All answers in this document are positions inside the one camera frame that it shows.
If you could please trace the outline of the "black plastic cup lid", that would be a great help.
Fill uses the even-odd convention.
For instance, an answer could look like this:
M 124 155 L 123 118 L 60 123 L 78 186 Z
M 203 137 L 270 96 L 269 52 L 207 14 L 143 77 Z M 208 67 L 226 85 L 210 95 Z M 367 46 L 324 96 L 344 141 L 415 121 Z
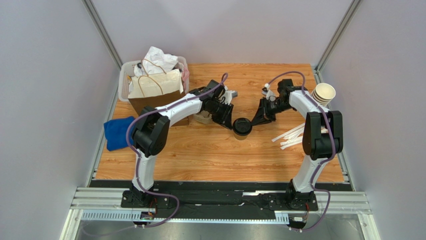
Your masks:
M 245 117 L 237 118 L 232 124 L 233 132 L 240 134 L 251 133 L 252 129 L 253 127 L 251 126 L 251 121 Z

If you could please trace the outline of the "brown paper coffee cup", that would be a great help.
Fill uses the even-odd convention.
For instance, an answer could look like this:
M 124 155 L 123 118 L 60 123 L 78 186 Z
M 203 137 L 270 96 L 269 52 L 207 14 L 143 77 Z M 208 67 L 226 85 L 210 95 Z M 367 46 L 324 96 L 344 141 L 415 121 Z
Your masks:
M 249 132 L 245 132 L 245 133 L 234 132 L 233 135 L 237 140 L 243 141 L 250 135 L 250 133 Z

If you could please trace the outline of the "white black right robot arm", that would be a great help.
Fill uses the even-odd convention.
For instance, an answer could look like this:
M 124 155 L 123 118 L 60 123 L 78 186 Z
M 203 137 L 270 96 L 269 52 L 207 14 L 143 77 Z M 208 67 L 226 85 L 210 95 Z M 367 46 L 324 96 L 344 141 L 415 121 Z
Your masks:
M 252 126 L 276 121 L 276 115 L 293 109 L 304 118 L 302 165 L 291 179 L 285 192 L 284 203 L 289 209 L 304 208 L 314 200 L 315 184 L 325 165 L 343 149 L 343 116 L 340 111 L 329 110 L 315 101 L 304 86 L 294 86 L 291 79 L 278 83 L 278 95 L 270 84 L 262 88 L 262 97 Z

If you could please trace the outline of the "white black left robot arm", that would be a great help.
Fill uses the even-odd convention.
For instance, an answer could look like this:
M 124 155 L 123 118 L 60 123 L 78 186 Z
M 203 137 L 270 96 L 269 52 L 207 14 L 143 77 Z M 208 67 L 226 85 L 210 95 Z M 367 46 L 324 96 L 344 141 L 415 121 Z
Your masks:
M 211 80 L 207 86 L 191 90 L 182 98 L 164 106 L 146 106 L 126 131 L 126 142 L 136 153 L 132 185 L 122 194 L 121 207 L 147 208 L 156 200 L 149 191 L 154 186 L 155 164 L 165 148 L 172 125 L 205 111 L 211 120 L 232 129 L 232 99 L 238 94 L 222 82 Z

